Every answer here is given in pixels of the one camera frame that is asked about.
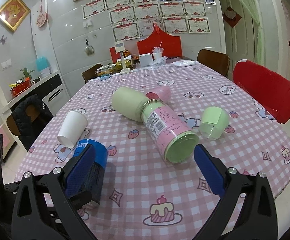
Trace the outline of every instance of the metal screw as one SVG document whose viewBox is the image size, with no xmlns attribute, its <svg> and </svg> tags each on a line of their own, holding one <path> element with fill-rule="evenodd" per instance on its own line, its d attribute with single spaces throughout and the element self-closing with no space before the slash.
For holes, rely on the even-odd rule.
<svg viewBox="0 0 290 240">
<path fill-rule="evenodd" d="M 263 171 L 261 171 L 261 172 L 259 173 L 259 175 L 260 175 L 260 177 L 262 177 L 262 178 L 265 178 L 265 177 L 266 177 L 266 173 L 263 172 Z"/>
<path fill-rule="evenodd" d="M 28 172 L 25 172 L 25 173 L 24 173 L 24 178 L 27 179 L 27 178 L 29 178 L 29 177 L 30 177 L 30 172 L 29 172 L 29 171 L 28 171 Z"/>
<path fill-rule="evenodd" d="M 53 169 L 53 173 L 54 174 L 59 174 L 61 173 L 62 169 L 60 167 L 56 167 L 55 169 Z"/>
<path fill-rule="evenodd" d="M 235 168 L 229 168 L 229 169 L 228 169 L 228 172 L 229 172 L 230 174 L 236 174 L 236 173 L 237 173 L 237 170 L 236 170 Z"/>
</svg>

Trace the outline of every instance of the green curtain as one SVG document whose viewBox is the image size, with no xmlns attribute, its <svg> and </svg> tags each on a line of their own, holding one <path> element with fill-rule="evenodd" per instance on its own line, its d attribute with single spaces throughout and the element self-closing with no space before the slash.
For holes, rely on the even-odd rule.
<svg viewBox="0 0 290 240">
<path fill-rule="evenodd" d="M 257 64 L 264 64 L 264 36 L 263 36 L 263 28 L 262 22 L 259 19 L 259 14 L 257 10 L 257 5 L 255 0 L 239 0 L 243 7 L 249 12 L 254 22 L 258 25 L 258 33 L 257 33 L 257 52 L 255 62 Z"/>
</svg>

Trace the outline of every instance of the pink checkered tablecloth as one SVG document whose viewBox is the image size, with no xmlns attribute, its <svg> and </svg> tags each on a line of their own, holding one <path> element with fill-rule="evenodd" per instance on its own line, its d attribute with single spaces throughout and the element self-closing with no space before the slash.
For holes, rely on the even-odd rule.
<svg viewBox="0 0 290 240">
<path fill-rule="evenodd" d="M 112 94 L 121 86 L 144 92 L 157 85 L 170 87 L 169 106 L 194 131 L 198 131 L 205 108 L 225 109 L 230 124 L 221 138 L 208 141 L 200 136 L 200 142 L 212 156 L 240 173 L 266 172 L 274 196 L 280 194 L 290 181 L 290 138 L 250 95 L 199 63 L 184 68 L 166 65 L 88 82 L 37 138 L 16 179 L 26 171 L 46 174 L 65 165 L 73 149 L 60 145 L 57 133 L 68 110 L 80 109 L 89 121 L 82 137 L 101 142 L 109 153 L 100 206 L 79 210 L 94 235 L 99 240 L 191 240 L 219 197 L 211 192 L 193 157 L 177 165 L 164 162 L 144 125 L 111 107 Z M 162 195 L 172 203 L 174 219 L 155 223 L 150 209 Z M 228 229 L 235 224 L 243 197 Z"/>
</svg>

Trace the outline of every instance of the blue gripper pad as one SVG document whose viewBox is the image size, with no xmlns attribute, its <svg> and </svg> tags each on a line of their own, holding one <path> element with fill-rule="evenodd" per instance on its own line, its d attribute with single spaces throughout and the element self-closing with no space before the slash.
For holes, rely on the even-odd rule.
<svg viewBox="0 0 290 240">
<path fill-rule="evenodd" d="M 68 198 L 78 193 L 95 161 L 95 157 L 96 150 L 91 144 L 88 144 L 81 154 L 78 157 L 75 157 L 79 158 L 79 160 L 76 162 L 65 179 L 66 188 L 64 193 Z"/>
<path fill-rule="evenodd" d="M 195 162 L 203 173 L 203 176 L 205 177 L 212 192 L 222 198 L 225 194 L 224 177 L 204 151 L 205 149 L 203 149 L 200 145 L 201 144 L 196 145 L 194 150 Z"/>
</svg>

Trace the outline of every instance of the black jacket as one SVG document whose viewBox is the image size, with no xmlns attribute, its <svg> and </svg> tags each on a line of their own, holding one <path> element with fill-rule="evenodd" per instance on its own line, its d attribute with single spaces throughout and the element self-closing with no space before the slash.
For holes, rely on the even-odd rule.
<svg viewBox="0 0 290 240">
<path fill-rule="evenodd" d="M 33 123 L 31 122 L 31 118 L 26 115 L 25 112 L 29 105 L 33 105 L 40 112 L 39 118 L 37 118 Z M 40 100 L 37 95 L 32 95 L 19 103 L 19 105 L 12 112 L 12 116 L 21 134 L 19 139 L 27 151 L 32 146 L 38 135 L 42 132 L 44 127 L 53 118 L 53 115 L 49 111 L 47 105 Z"/>
</svg>

